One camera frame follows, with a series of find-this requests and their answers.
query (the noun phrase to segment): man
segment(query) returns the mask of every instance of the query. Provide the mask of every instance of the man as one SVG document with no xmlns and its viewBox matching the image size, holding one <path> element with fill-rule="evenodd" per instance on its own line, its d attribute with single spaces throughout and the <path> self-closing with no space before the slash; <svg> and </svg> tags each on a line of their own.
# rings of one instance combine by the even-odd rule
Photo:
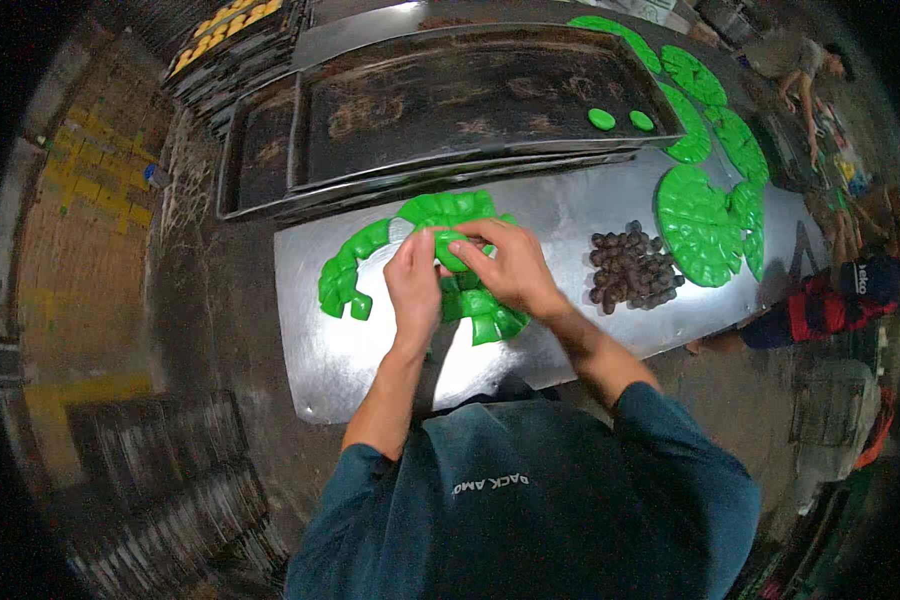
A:
<svg viewBox="0 0 900 600">
<path fill-rule="evenodd" d="M 740 62 L 763 77 L 777 83 L 777 96 L 791 113 L 797 108 L 787 96 L 794 84 L 799 85 L 800 109 L 806 122 L 810 164 L 817 163 L 817 128 L 813 120 L 813 81 L 821 71 L 852 82 L 854 77 L 847 55 L 837 44 L 821 46 L 804 35 L 776 29 L 763 39 L 744 46 L 738 54 Z"/>
<path fill-rule="evenodd" d="M 288 567 L 288 598 L 722 598 L 756 533 L 759 492 L 561 293 L 537 238 L 487 219 L 449 250 L 500 302 L 552 331 L 616 416 L 545 399 L 466 403 L 412 424 L 440 322 L 434 235 L 384 268 L 396 336 L 343 437 Z"/>
<path fill-rule="evenodd" d="M 900 250 L 896 242 L 857 252 L 851 216 L 839 211 L 833 243 L 833 268 L 807 277 L 789 297 L 750 324 L 687 343 L 693 354 L 730 354 L 791 346 L 859 330 L 871 319 L 889 315 L 900 303 Z"/>
</svg>

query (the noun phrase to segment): dark brown filling ball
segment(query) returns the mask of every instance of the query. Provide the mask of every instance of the dark brown filling ball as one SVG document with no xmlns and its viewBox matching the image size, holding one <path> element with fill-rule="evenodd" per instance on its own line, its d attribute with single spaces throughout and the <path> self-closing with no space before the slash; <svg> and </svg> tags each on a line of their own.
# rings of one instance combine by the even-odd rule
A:
<svg viewBox="0 0 900 600">
<path fill-rule="evenodd" d="M 677 288 L 686 278 L 674 273 L 674 258 L 662 254 L 663 240 L 651 238 L 639 221 L 626 224 L 625 232 L 594 233 L 590 242 L 593 275 L 590 302 L 612 315 L 620 303 L 632 308 L 652 309 L 677 297 Z"/>
</svg>

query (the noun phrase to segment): person in background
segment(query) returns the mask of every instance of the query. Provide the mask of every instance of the person in background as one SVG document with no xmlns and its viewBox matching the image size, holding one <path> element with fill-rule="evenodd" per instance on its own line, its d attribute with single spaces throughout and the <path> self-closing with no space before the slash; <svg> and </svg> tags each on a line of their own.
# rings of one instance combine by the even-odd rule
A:
<svg viewBox="0 0 900 600">
<path fill-rule="evenodd" d="M 900 304 L 900 250 L 896 241 L 857 250 L 851 216 L 837 213 L 833 267 L 804 279 L 800 288 L 749 324 L 686 344 L 693 354 L 730 354 L 822 340 L 859 330 Z"/>
<path fill-rule="evenodd" d="M 614 426 L 537 392 L 412 418 L 441 290 L 432 230 L 410 235 L 384 268 L 393 346 L 347 426 L 285 597 L 723 598 L 760 512 L 744 466 L 577 310 L 528 229 L 484 219 L 456 230 L 478 244 L 450 252 L 552 331 Z"/>
<path fill-rule="evenodd" d="M 854 80 L 846 53 L 837 44 L 821 46 L 805 35 L 784 29 L 769 31 L 762 39 L 746 44 L 737 54 L 741 65 L 751 68 L 777 84 L 777 97 L 791 113 L 797 108 L 788 97 L 794 84 L 798 85 L 800 109 L 810 145 L 810 164 L 817 163 L 817 128 L 813 119 L 815 98 L 814 79 L 822 71 Z"/>
</svg>

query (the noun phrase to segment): green dough ring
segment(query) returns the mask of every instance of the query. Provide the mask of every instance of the green dough ring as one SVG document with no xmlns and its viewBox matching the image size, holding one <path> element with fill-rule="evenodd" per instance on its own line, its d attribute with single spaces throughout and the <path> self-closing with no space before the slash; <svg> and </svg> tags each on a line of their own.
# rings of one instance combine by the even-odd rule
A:
<svg viewBox="0 0 900 600">
<path fill-rule="evenodd" d="M 626 40 L 626 43 L 630 45 L 630 48 L 633 49 L 636 56 L 643 61 L 643 64 L 647 66 L 650 71 L 653 73 L 660 73 L 660 59 L 657 57 L 657 53 L 647 45 L 646 40 L 644 40 L 644 38 L 640 36 L 640 33 L 635 30 L 624 27 L 616 21 L 601 16 L 578 16 L 577 18 L 568 21 L 567 25 L 584 27 L 586 29 L 593 29 L 598 32 L 607 32 L 608 34 L 620 36 Z"/>
<path fill-rule="evenodd" d="M 713 125 L 713 132 L 740 175 L 759 184 L 770 180 L 767 158 L 760 150 L 754 132 L 740 116 L 723 106 L 710 106 L 703 116 Z"/>
<path fill-rule="evenodd" d="M 677 165 L 664 174 L 656 193 L 656 216 L 688 280 L 720 287 L 739 273 L 744 254 L 740 228 L 727 211 L 727 194 L 710 185 L 703 169 Z"/>
<path fill-rule="evenodd" d="M 442 229 L 433 232 L 433 241 L 435 242 L 433 253 L 436 256 L 436 260 L 439 260 L 440 264 L 447 268 L 447 271 L 462 273 L 467 270 L 467 265 L 464 264 L 464 261 L 457 258 L 450 251 L 450 248 L 447 247 L 454 240 L 466 239 L 466 235 L 452 229 Z"/>
<path fill-rule="evenodd" d="M 727 195 L 730 218 L 741 230 L 763 232 L 763 187 L 764 183 L 747 179 Z"/>
<path fill-rule="evenodd" d="M 744 239 L 746 267 L 757 282 L 763 280 L 763 229 L 752 231 Z"/>
<path fill-rule="evenodd" d="M 639 110 L 631 110 L 629 117 L 630 123 L 632 123 L 633 126 L 641 132 L 652 132 L 654 130 L 654 122 L 651 121 L 650 117 L 648 117 L 643 112 L 640 112 Z"/>
<path fill-rule="evenodd" d="M 680 141 L 667 148 L 667 154 L 688 164 L 706 161 L 710 156 L 710 132 L 704 125 L 704 119 L 681 90 L 666 83 L 660 83 L 660 90 L 666 94 L 667 100 L 673 106 L 673 111 L 687 131 Z"/>
<path fill-rule="evenodd" d="M 460 223 L 495 217 L 491 195 L 485 190 L 463 194 L 422 194 L 409 199 L 397 210 L 396 216 L 413 224 L 418 232 L 427 227 L 453 228 Z M 517 225 L 512 214 L 503 214 L 502 221 Z M 378 248 L 390 243 L 391 219 L 372 222 L 347 240 L 339 252 L 326 261 L 316 283 L 320 309 L 337 319 L 344 316 L 344 307 L 350 303 L 350 316 L 366 321 L 371 316 L 373 299 L 357 291 L 357 260 L 366 260 Z M 524 330 L 530 317 L 501 305 L 480 282 L 480 277 L 468 270 L 459 258 L 450 253 L 449 242 L 467 239 L 467 236 L 451 230 L 435 231 L 433 254 L 452 277 L 440 280 L 440 305 L 442 321 L 451 323 L 464 317 L 473 321 L 473 345 L 508 340 Z M 483 247 L 490 255 L 493 246 Z"/>
<path fill-rule="evenodd" d="M 670 77 L 688 94 L 708 106 L 724 106 L 727 104 L 727 92 L 707 66 L 677 46 L 660 48 L 663 68 Z"/>
<path fill-rule="evenodd" d="M 590 108 L 586 116 L 590 119 L 593 127 L 604 132 L 612 130 L 617 125 L 617 120 L 613 118 L 613 115 L 606 110 L 600 110 L 600 108 Z"/>
</svg>

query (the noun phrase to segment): concrete floor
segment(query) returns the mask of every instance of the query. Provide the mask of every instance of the concrete floor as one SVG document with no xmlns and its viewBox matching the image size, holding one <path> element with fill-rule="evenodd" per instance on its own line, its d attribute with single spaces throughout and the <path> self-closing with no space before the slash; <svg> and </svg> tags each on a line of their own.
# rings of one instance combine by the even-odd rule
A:
<svg viewBox="0 0 900 600">
<path fill-rule="evenodd" d="M 232 390 L 250 455 L 291 549 L 333 473 L 344 425 L 297 418 L 287 383 L 269 222 L 220 223 L 212 214 L 212 165 L 220 145 L 185 114 L 171 127 L 173 186 L 147 255 L 147 328 L 160 389 Z M 783 506 L 793 480 L 786 350 L 733 357 L 679 348 L 648 359 L 664 389 L 719 446 L 739 457 L 763 491 L 764 513 Z M 599 414 L 582 385 L 566 400 Z M 792 510 L 783 510 L 792 514 Z"/>
</svg>

